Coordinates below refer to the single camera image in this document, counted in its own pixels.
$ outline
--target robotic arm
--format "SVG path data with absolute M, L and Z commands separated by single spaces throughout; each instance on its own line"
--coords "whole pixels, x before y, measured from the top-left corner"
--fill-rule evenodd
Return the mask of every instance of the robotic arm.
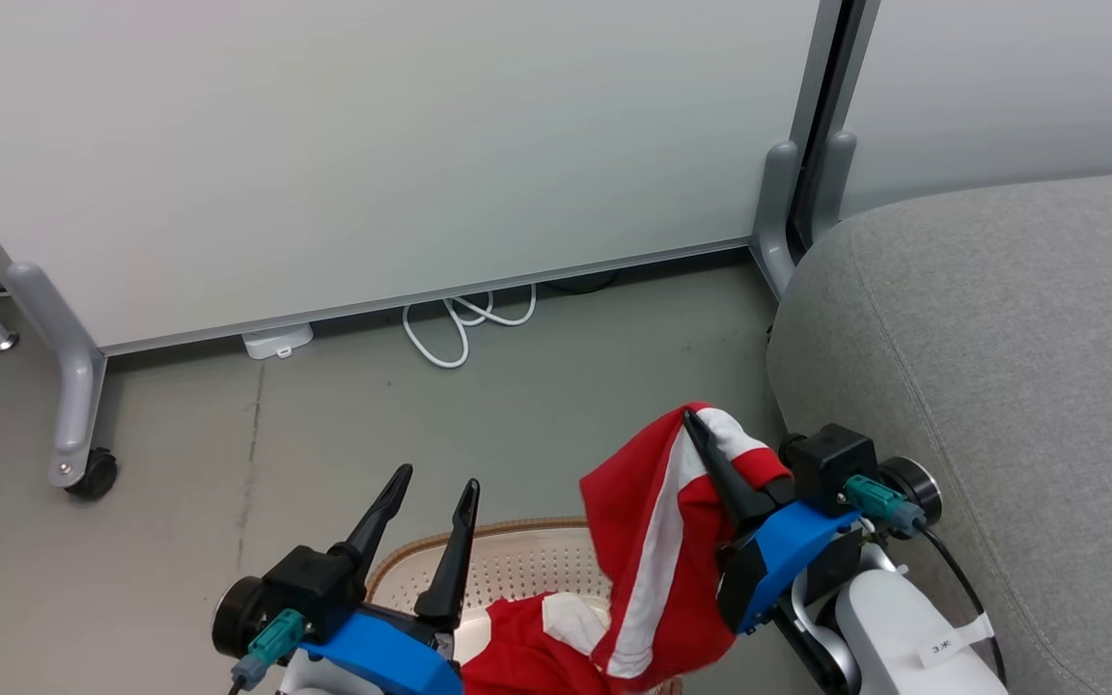
M 909 458 L 877 463 L 840 426 L 780 448 L 792 479 L 753 489 L 696 414 L 684 427 L 735 528 L 719 555 L 719 614 L 736 633 L 773 622 L 828 695 L 1005 694 L 1002 655 L 976 593 L 930 527 L 939 486 Z M 980 619 L 954 629 L 887 557 L 886 536 L 927 536 Z M 816 619 L 812 606 L 822 602 Z M 999 675 L 966 647 L 989 638 Z
M 719 549 L 719 614 L 734 633 L 773 622 L 828 695 L 1002 695 L 997 642 L 976 594 L 931 532 L 940 492 L 909 458 L 878 465 L 874 444 L 831 424 L 780 448 L 792 478 L 754 489 L 692 410 L 684 427 L 735 529 Z M 230 695 L 287 668 L 286 695 L 459 695 L 460 622 L 478 509 L 469 480 L 454 532 L 415 615 L 366 604 L 365 580 L 384 527 L 414 469 L 398 468 L 346 540 L 300 545 L 265 573 L 235 582 L 217 605 L 212 643 L 238 658 Z M 886 537 L 927 536 L 952 564 L 981 617 L 954 629 L 884 550 Z M 816 606 L 816 618 L 811 612 Z M 991 639 L 999 676 L 970 643 Z
M 297 546 L 265 573 L 235 582 L 212 617 L 212 646 L 238 658 L 230 694 L 287 668 L 288 695 L 459 695 L 454 631 L 471 563 L 479 485 L 469 479 L 454 530 L 415 615 L 366 604 L 365 580 L 414 468 L 401 466 L 346 540 L 327 553 Z

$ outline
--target teal connector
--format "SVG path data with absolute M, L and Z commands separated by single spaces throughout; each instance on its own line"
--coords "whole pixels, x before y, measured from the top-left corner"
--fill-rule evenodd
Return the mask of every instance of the teal connector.
M 915 536 L 919 533 L 915 524 L 925 520 L 921 507 L 905 500 L 895 489 L 862 475 L 853 475 L 847 479 L 844 496 L 862 515 L 886 520 L 909 536 Z
M 268 667 L 296 651 L 300 642 L 304 642 L 304 616 L 286 608 L 248 644 L 247 656 L 238 659 L 235 668 L 230 669 L 230 677 L 242 691 L 252 689 L 265 681 Z

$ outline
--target gray floor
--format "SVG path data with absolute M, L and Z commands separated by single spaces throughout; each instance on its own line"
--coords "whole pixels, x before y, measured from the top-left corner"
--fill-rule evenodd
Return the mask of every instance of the gray floor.
M 57 373 L 23 326 L 0 355 L 0 692 L 225 692 L 230 661 L 208 637 L 221 590 L 297 543 L 344 537 L 403 463 L 415 479 L 383 557 L 446 530 L 469 476 L 481 523 L 579 514 L 578 478 L 685 400 L 773 439 L 773 311 L 733 257 L 544 296 L 526 326 L 471 329 L 451 373 L 423 361 L 393 316 L 318 326 L 284 361 L 232 341 L 123 357 L 99 426 L 122 471 L 92 505 L 46 484 Z M 11 305 L 0 314 L 22 326 Z M 455 350 L 447 319 L 418 330 Z M 816 692 L 773 628 L 685 683 Z

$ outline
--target basket rim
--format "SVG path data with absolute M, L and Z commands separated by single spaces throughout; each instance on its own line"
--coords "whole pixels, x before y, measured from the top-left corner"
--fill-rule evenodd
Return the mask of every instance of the basket rim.
M 532 519 L 514 519 L 507 520 L 506 523 L 480 525 L 480 527 L 475 529 L 475 537 L 478 539 L 489 536 L 503 536 L 503 534 L 518 530 L 544 530 L 558 528 L 588 528 L 588 525 L 586 523 L 586 517 L 539 517 Z M 388 557 L 384 558 L 384 562 L 377 565 L 375 570 L 371 570 L 370 576 L 367 577 L 366 589 L 368 602 L 376 596 L 376 589 L 379 588 L 380 582 L 384 580 L 384 576 L 396 567 L 398 563 L 416 553 L 446 545 L 446 543 L 449 542 L 449 533 L 437 533 L 435 536 L 427 536 L 426 538 L 406 543 L 406 545 L 400 546 L 397 550 L 389 553 Z

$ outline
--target caster wheel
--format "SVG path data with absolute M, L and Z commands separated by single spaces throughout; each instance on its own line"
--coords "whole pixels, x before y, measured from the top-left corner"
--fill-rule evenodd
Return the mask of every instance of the caster wheel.
M 85 477 L 76 480 L 75 485 L 64 487 L 67 494 L 73 494 L 80 500 L 100 500 L 106 497 L 106 493 L 113 487 L 113 481 L 119 478 L 119 463 L 115 460 L 110 449 L 97 449 L 89 451 L 89 464 L 85 467 Z
M 941 489 L 939 480 L 912 458 L 892 457 L 878 464 L 882 484 L 903 494 L 913 505 L 921 507 L 925 523 L 933 525 L 941 519 Z M 892 532 L 892 536 L 907 540 L 905 533 Z
M 264 596 L 265 582 L 258 576 L 245 576 L 221 594 L 212 610 L 212 648 L 219 655 L 247 656 L 252 639 L 265 628 Z

